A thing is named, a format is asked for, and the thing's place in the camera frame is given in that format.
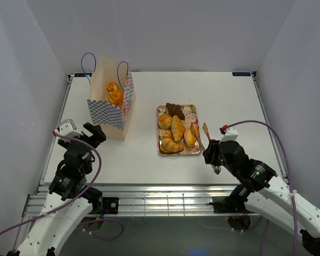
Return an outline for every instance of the white wall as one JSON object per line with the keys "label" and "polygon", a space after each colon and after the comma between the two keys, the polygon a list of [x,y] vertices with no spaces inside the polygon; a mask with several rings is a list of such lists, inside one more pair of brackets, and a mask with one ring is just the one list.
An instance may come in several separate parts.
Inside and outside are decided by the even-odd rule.
{"label": "white wall", "polygon": [[320,0],[296,0],[258,72],[294,184],[320,207]]}
{"label": "white wall", "polygon": [[[0,0],[0,231],[38,185],[66,79],[25,0]],[[1,254],[17,231],[0,238]]]}
{"label": "white wall", "polygon": [[[294,0],[27,0],[67,74],[85,52],[133,70],[258,70]],[[88,57],[84,62],[92,70]]]}

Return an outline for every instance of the pastry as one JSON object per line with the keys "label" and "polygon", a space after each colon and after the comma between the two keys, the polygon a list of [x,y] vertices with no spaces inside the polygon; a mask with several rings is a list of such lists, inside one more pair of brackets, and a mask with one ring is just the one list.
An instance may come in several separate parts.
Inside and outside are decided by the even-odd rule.
{"label": "pastry", "polygon": [[182,144],[175,143],[171,138],[171,134],[171,131],[166,131],[164,135],[162,135],[161,142],[164,149],[173,153],[183,150]]}
{"label": "pastry", "polygon": [[166,108],[168,109],[170,116],[178,116],[181,120],[185,119],[185,115],[183,114],[180,105],[167,103]]}
{"label": "pastry", "polygon": [[[194,130],[196,131],[196,134],[198,134],[198,126],[196,124],[193,125]],[[187,129],[183,135],[183,138],[185,139],[185,142],[187,144],[188,147],[194,147],[195,143],[196,143],[196,138],[194,137],[194,135],[191,133],[190,129]]]}
{"label": "pastry", "polygon": [[124,96],[123,92],[118,91],[117,86],[114,82],[110,82],[107,85],[107,90],[110,94],[110,98],[108,99],[108,102],[118,106],[119,108],[122,108],[123,96]]}
{"label": "pastry", "polygon": [[185,126],[178,116],[173,116],[171,129],[174,137],[174,141],[178,142],[181,140],[183,133],[185,132]]}
{"label": "pastry", "polygon": [[117,85],[114,82],[110,82],[107,86],[107,90],[109,92],[115,92],[117,91]]}
{"label": "pastry", "polygon": [[171,128],[172,117],[168,114],[160,115],[158,118],[158,125],[161,129],[168,130]]}
{"label": "pastry", "polygon": [[182,150],[174,153],[174,152],[170,152],[170,151],[166,150],[164,148],[164,146],[160,145],[159,146],[159,152],[160,152],[161,155],[173,155],[173,154],[177,154],[179,152],[183,152],[183,148],[182,148]]}

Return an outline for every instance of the floor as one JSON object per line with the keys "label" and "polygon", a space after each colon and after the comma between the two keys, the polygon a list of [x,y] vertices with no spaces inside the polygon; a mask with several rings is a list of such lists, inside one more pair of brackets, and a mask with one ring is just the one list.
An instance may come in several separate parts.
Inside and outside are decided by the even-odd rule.
{"label": "floor", "polygon": [[[120,218],[125,232],[118,240],[105,242],[78,228],[65,243],[60,256],[67,255],[259,255],[265,221],[249,232],[215,230],[204,225],[228,228],[224,217]],[[258,217],[253,217],[255,224]],[[105,222],[98,233],[118,234],[117,223]],[[291,255],[293,237],[271,223],[265,241],[265,256]],[[299,256],[309,255],[299,243]]]}

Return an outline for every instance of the cable tie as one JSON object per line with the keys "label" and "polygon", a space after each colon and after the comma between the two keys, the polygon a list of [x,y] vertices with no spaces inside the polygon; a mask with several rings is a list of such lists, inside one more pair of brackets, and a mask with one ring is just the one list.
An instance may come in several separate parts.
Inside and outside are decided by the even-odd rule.
{"label": "cable tie", "polygon": [[294,189],[293,193],[289,193],[288,194],[289,198],[292,198],[292,196],[295,196],[296,193],[297,193],[297,191]]}

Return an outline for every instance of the bag handle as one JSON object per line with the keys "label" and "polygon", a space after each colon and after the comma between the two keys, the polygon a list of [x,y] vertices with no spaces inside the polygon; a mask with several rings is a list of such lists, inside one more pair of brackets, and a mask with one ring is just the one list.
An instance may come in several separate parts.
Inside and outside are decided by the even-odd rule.
{"label": "bag handle", "polygon": [[128,64],[128,62],[126,62],[125,60],[123,60],[123,61],[121,61],[121,62],[118,64],[118,66],[117,66],[117,80],[118,80],[118,83],[119,83],[122,91],[124,92],[124,89],[123,89],[123,87],[122,87],[122,85],[121,85],[121,82],[120,82],[119,76],[118,76],[118,69],[119,69],[119,66],[120,66],[122,63],[126,63],[126,64],[127,64],[127,74],[126,74],[126,78],[128,77],[129,64]]}
{"label": "bag handle", "polygon": [[82,68],[82,71],[83,71],[83,73],[84,73],[84,76],[88,79],[89,84],[91,84],[90,79],[89,79],[88,76],[86,75],[86,72],[85,72],[85,70],[84,70],[84,68],[83,68],[83,59],[84,59],[84,57],[85,57],[87,54],[91,54],[91,55],[94,56],[94,59],[95,59],[94,72],[95,72],[95,70],[96,70],[96,57],[95,57],[95,55],[94,55],[93,53],[87,52],[87,53],[85,53],[85,54],[83,55],[83,57],[82,57],[82,59],[81,59],[81,68]]}

